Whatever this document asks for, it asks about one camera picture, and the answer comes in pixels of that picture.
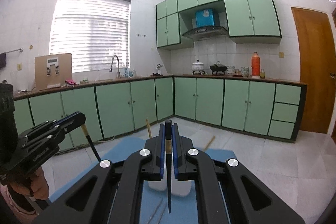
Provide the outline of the person's left hand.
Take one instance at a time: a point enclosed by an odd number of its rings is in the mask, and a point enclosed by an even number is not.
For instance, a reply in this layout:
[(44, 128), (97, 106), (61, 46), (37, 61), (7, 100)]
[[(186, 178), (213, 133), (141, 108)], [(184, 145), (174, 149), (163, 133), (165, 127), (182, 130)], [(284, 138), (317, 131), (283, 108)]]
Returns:
[(14, 191), (22, 195), (33, 196), (37, 200), (47, 200), (49, 198), (49, 185), (46, 181), (42, 167), (39, 167), (31, 176), (28, 187), (21, 183), (12, 182), (11, 187)]

